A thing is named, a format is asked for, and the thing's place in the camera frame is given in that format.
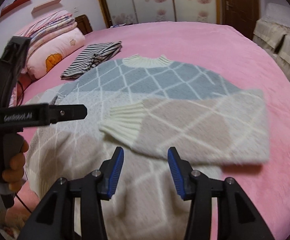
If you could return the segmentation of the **person's left hand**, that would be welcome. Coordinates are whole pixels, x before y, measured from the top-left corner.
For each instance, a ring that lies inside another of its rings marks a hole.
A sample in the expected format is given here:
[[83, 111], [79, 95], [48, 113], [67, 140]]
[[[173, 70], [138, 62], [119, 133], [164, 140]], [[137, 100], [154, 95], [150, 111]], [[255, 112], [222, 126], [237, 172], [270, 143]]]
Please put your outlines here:
[[8, 183], [10, 191], [17, 193], [22, 188], [22, 179], [25, 174], [24, 165], [26, 162], [25, 155], [29, 150], [27, 141], [23, 142], [20, 153], [10, 159], [9, 168], [3, 171], [2, 178]]

